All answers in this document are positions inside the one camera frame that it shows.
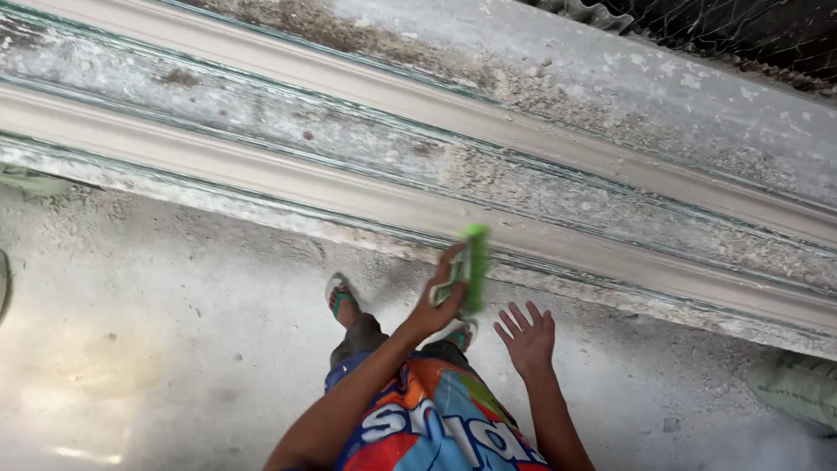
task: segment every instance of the person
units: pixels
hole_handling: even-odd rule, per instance
[[[452,246],[440,257],[415,309],[392,336],[360,310],[347,283],[335,286],[328,301],[347,331],[331,355],[326,394],[290,426],[265,471],[593,470],[552,368],[549,311],[526,303],[529,322],[510,303],[511,316],[499,314],[508,330],[494,324],[526,385],[537,450],[463,355],[470,326],[415,351],[463,302],[464,283],[437,308],[428,302],[430,288],[447,281],[451,257],[462,248]]]

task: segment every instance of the concrete floor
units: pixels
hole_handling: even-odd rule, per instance
[[[8,469],[256,469],[322,393],[344,271],[392,331],[431,267],[127,194],[28,199],[0,188],[13,300],[0,325]],[[600,470],[819,470],[832,442],[759,404],[743,377],[772,349],[490,283],[491,313],[557,316],[554,361]],[[492,314],[472,365],[532,436]]]

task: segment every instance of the left hand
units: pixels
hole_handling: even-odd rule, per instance
[[[448,281],[448,277],[450,276],[450,260],[464,248],[465,244],[460,243],[448,247],[448,250],[444,251],[439,258],[439,264],[436,266],[435,276],[427,282],[418,304],[402,324],[407,332],[415,335],[418,343],[423,342],[430,335],[444,329],[456,313],[459,312],[460,306],[465,300],[465,294],[468,292],[468,284],[465,282],[457,282],[451,289],[450,296],[439,307],[434,308],[430,306],[429,302],[430,288]]]

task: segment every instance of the hand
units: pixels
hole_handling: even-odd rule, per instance
[[[437,308],[430,306],[429,296],[430,288],[438,284],[448,281],[450,276],[450,260],[465,248],[465,244],[456,244],[444,251],[439,258],[439,264],[436,266],[436,274],[427,282],[424,287],[424,292],[418,301],[413,312],[410,313],[407,320],[401,325],[406,331],[418,341],[420,344],[430,335],[444,329],[446,325],[454,318],[460,310],[463,300],[465,300],[465,293],[468,291],[468,284],[465,282],[457,282],[451,289],[450,296],[444,300]]]
[[[555,348],[555,320],[552,319],[552,313],[546,311],[541,316],[532,301],[526,302],[526,309],[531,315],[531,324],[514,303],[509,303],[509,311],[517,323],[509,318],[506,311],[500,311],[500,319],[511,335],[503,330],[499,322],[494,323],[494,330],[509,350],[511,363],[524,381],[542,372],[552,371],[552,350]]]

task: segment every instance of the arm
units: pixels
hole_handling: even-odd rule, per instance
[[[526,303],[526,309],[531,315],[531,324],[517,305],[509,303],[509,311],[517,323],[509,318],[506,311],[500,311],[500,319],[511,335],[503,330],[500,323],[494,323],[494,330],[506,344],[511,363],[526,384],[538,452],[554,469],[595,471],[570,418],[567,402],[552,368],[555,320],[549,311],[541,315],[531,301]]]
[[[290,426],[268,458],[264,471],[287,468],[332,468],[363,413],[395,376],[410,353],[430,335],[444,328],[459,310],[466,286],[454,286],[438,308],[428,303],[430,287],[446,282],[450,258],[462,249],[450,247],[439,259],[436,275],[427,284],[418,306],[386,342],[355,370],[315,402]]]

